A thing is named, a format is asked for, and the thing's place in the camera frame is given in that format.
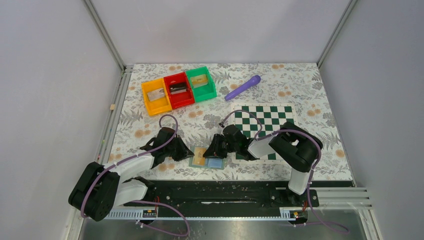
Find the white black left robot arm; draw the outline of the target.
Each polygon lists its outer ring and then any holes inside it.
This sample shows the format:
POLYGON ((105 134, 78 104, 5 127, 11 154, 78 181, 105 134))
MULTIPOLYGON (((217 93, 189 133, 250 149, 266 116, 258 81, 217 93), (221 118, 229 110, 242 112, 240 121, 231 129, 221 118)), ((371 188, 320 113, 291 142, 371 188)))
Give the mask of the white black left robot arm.
POLYGON ((117 163, 89 163, 71 191, 68 203, 97 222, 117 206, 133 201, 148 206, 155 200, 155 184, 138 174, 157 167, 166 158, 178 162, 194 156, 169 127, 162 127, 140 151, 117 163))

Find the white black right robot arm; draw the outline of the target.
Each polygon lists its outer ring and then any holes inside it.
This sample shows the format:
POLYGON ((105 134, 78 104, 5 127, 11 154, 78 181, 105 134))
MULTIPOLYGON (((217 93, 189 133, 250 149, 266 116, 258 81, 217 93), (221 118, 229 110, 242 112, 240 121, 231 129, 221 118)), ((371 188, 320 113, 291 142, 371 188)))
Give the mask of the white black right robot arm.
POLYGON ((285 122, 279 130, 258 139, 248 138, 231 124, 213 136, 203 157, 225 159, 229 153, 236 153, 246 161, 256 161, 270 154, 279 155, 291 167, 287 201, 299 206, 307 199, 305 191, 322 148, 317 137, 291 122, 285 122))

